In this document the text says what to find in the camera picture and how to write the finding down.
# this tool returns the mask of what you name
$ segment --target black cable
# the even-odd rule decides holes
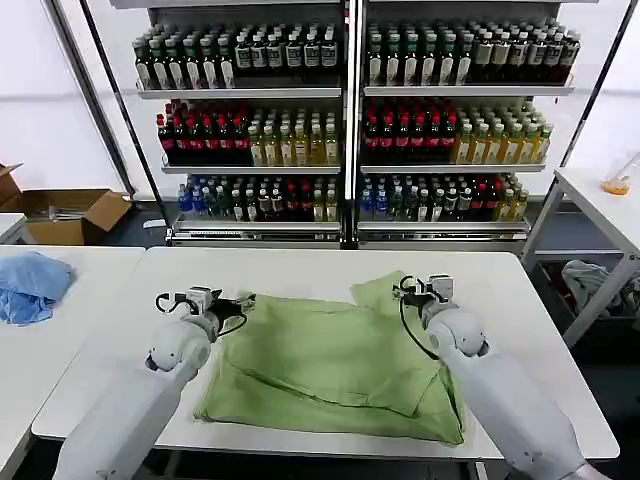
[[[422,343],[420,343],[420,340],[418,340],[416,336],[413,334],[413,332],[409,329],[409,325],[407,325],[407,321],[404,319],[404,298],[400,298],[400,319],[402,320],[402,325],[404,325],[404,329],[407,331],[407,333],[411,337],[411,340],[414,341],[414,343],[418,346],[418,348],[420,348],[420,350],[422,350],[427,355],[427,357],[429,357],[431,360],[440,360],[440,357],[438,357],[435,353],[432,353],[429,350],[427,350],[425,346],[422,345]]]

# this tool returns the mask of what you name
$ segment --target white table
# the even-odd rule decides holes
[[[396,269],[422,278],[443,272],[453,275],[456,300],[480,316],[487,334],[512,353],[569,416],[583,454],[592,459],[618,455],[618,444],[567,347],[518,259],[507,253],[153,248],[113,305],[114,320],[99,325],[89,337],[32,431],[41,437],[67,437],[110,382],[144,362],[154,330],[171,320],[156,311],[154,300],[159,293],[204,285],[223,288],[227,297],[247,288],[272,295],[351,301],[350,285]],[[487,281],[489,275],[497,281]],[[158,439],[159,448],[393,459],[502,458],[473,418],[465,443],[457,447],[196,421],[192,412],[210,382],[212,367],[210,358],[187,385],[178,410]]]
[[[31,423],[144,253],[143,248],[3,245],[0,256],[27,250],[71,264],[76,278],[50,319],[24,327],[0,323],[0,478],[10,478],[22,461]]]
[[[11,245],[22,240],[26,244],[37,243],[22,213],[0,213],[0,244]]]
[[[565,342],[572,347],[640,269],[640,186],[632,184],[627,195],[612,195],[602,190],[602,179],[589,170],[565,167],[556,169],[554,174],[549,197],[522,251],[525,268],[531,271],[535,266],[539,233],[546,218],[558,208],[565,194],[623,253],[607,281],[564,333]]]

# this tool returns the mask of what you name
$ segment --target metal pole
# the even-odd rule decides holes
[[[116,141],[113,131],[111,130],[111,125],[109,125],[107,116],[102,109],[102,105],[98,100],[98,94],[96,93],[93,81],[89,76],[87,67],[73,38],[71,28],[69,27],[69,22],[67,21],[67,17],[65,16],[62,7],[58,3],[58,0],[41,1],[44,7],[49,12],[49,17],[53,22],[54,28],[56,29],[58,38],[60,39],[60,43],[62,44],[62,48],[64,49],[67,58],[69,59],[69,64],[71,65],[71,69],[73,70],[73,73],[75,74],[75,77],[78,81],[80,90],[84,95],[87,107],[89,108],[89,111],[91,112],[91,115],[96,122],[98,132],[102,137],[102,141],[104,142],[105,146],[107,147],[107,151],[111,156],[113,166],[118,172],[120,180],[122,181],[122,184],[124,185],[127,193],[129,195],[133,195],[135,193],[135,189],[133,188],[133,185],[131,185],[131,182],[129,180],[129,174],[127,173],[127,167],[125,166],[124,160],[122,158],[122,152],[120,151],[118,142]]]
[[[96,46],[96,50],[98,51],[98,55],[100,56],[100,61],[102,62],[102,66],[104,67],[105,73],[107,74],[107,78],[109,79],[109,84],[111,85],[111,90],[113,91],[113,95],[116,98],[116,102],[118,102],[118,107],[120,108],[120,112],[122,113],[122,117],[124,118],[125,123],[127,124],[127,130],[129,130],[129,135],[131,136],[131,140],[133,141],[133,145],[138,153],[138,157],[140,159],[140,164],[144,170],[145,176],[147,177],[147,181],[151,186],[151,191],[153,192],[153,197],[158,204],[158,208],[160,209],[160,214],[167,224],[167,228],[171,226],[171,222],[169,220],[169,215],[167,214],[167,209],[164,204],[164,200],[160,196],[160,192],[158,191],[158,186],[156,185],[155,180],[153,179],[153,174],[151,173],[151,169],[149,168],[149,163],[147,162],[147,158],[144,155],[144,151],[142,150],[142,146],[140,145],[140,141],[138,140],[138,135],[136,134],[135,128],[133,127],[133,123],[131,122],[131,117],[129,116],[129,112],[127,107],[122,99],[122,94],[120,93],[120,87],[118,87],[118,82],[116,81],[113,70],[111,70],[111,65],[109,64],[109,59],[107,58],[107,54],[104,51],[104,47],[102,46],[102,42],[100,41],[100,34],[98,33],[98,29],[96,28],[96,24],[93,21],[93,16],[91,15],[91,10],[89,9],[89,5],[86,0],[80,0],[80,7],[82,8],[82,13],[84,14],[84,18],[87,21],[87,26],[89,27],[89,31],[91,32],[91,37],[93,38],[93,42]]]

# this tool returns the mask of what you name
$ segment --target table leg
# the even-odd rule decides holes
[[[625,254],[618,262],[609,278],[602,284],[591,300],[587,302],[580,314],[569,326],[562,338],[567,347],[573,347],[580,337],[596,321],[598,316],[611,303],[613,297],[620,292],[620,289],[631,279],[631,276],[638,270],[638,257],[634,254]]]
[[[547,216],[556,211],[563,196],[564,191],[560,187],[558,180],[554,178],[549,196],[545,200],[542,210],[540,211],[540,215],[538,215],[536,223],[529,232],[527,241],[522,248],[522,253],[520,254],[520,262],[522,262],[522,266],[527,272],[531,272],[533,267],[536,265],[536,247],[540,243],[540,231],[542,230],[542,225],[547,219]]]

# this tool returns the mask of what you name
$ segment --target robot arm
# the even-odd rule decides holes
[[[420,308],[429,350],[456,377],[465,403],[506,461],[534,480],[606,479],[582,457],[564,413],[452,296],[453,280],[434,276],[405,298]]]

